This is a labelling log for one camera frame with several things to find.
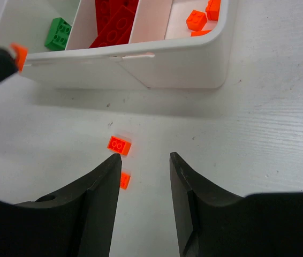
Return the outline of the green duplo brick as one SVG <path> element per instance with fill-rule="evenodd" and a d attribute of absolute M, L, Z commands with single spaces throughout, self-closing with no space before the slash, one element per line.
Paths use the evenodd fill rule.
<path fill-rule="evenodd" d="M 52 20 L 44 46 L 50 51 L 65 50 L 72 26 L 63 18 Z"/>

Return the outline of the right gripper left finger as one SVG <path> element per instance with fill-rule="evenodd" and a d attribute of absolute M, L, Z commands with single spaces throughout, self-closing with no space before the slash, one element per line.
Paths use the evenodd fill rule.
<path fill-rule="evenodd" d="M 108 256 L 122 159 L 35 201 L 0 201 L 0 256 Z"/>

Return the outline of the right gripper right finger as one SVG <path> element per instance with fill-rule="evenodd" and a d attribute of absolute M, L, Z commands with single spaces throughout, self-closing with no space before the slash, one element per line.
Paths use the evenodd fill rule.
<path fill-rule="evenodd" d="M 235 195 L 170 154 L 181 256 L 303 256 L 303 192 Z"/>

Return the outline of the red curved duplo brick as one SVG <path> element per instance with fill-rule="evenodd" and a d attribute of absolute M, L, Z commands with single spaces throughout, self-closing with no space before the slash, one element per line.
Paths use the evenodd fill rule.
<path fill-rule="evenodd" d="M 121 6 L 135 13 L 138 3 L 138 0 L 95 0 L 97 34 L 100 34 Z"/>

